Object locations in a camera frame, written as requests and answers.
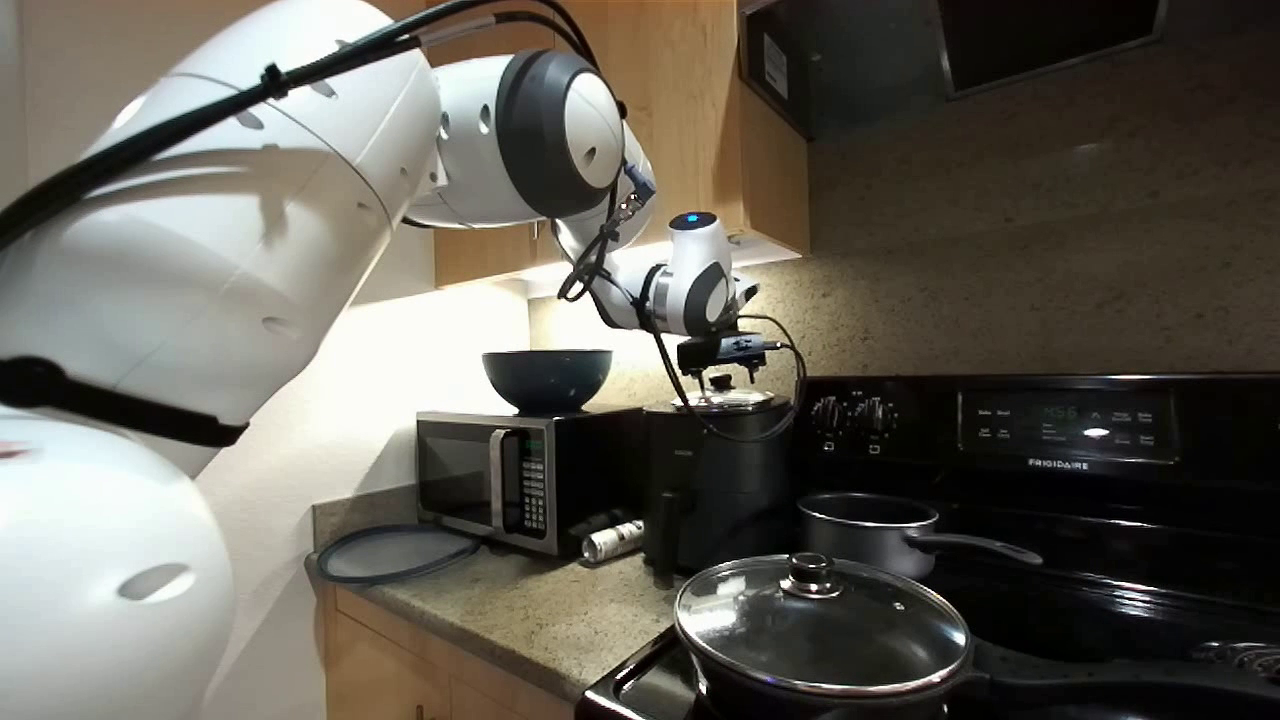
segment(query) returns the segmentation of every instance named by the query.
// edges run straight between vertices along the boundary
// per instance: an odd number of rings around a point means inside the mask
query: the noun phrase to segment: lid handle
[[[835,599],[843,592],[843,582],[835,582],[833,577],[833,556],[824,553],[792,553],[787,556],[792,577],[779,580],[779,588],[797,599]]]

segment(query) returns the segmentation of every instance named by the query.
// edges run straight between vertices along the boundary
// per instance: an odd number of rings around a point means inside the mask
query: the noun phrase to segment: black bowl
[[[524,414],[564,414],[583,408],[598,392],[609,367],[609,348],[484,350],[486,384]]]

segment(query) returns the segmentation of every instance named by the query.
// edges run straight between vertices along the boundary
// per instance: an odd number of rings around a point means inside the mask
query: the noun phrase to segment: pan handle
[[[905,535],[906,535],[906,543],[925,543],[925,548],[951,543],[951,548],[997,553],[997,556],[1006,556],[1006,559],[1021,559],[1021,563],[1045,563],[1041,553],[1021,548],[1021,543],[1002,543],[1002,539],[990,539],[990,535],[933,533],[933,526],[906,526]]]
[[[972,669],[954,682],[958,694],[998,702],[1167,702],[1224,709],[1227,715],[1280,715],[1280,689],[1232,669],[1201,665],[1059,665],[977,639]]]

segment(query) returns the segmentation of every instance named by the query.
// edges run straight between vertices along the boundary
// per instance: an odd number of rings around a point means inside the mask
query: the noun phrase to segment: range hood
[[[824,141],[1277,14],[1277,0],[740,0],[740,73],[809,141]]]

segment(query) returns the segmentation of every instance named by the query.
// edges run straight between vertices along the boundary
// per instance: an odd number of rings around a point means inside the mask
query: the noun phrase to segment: black stove
[[[942,548],[921,577],[1013,681],[946,715],[1280,715],[1280,374],[817,374],[792,474],[1045,556]],[[578,715],[716,712],[663,632]]]

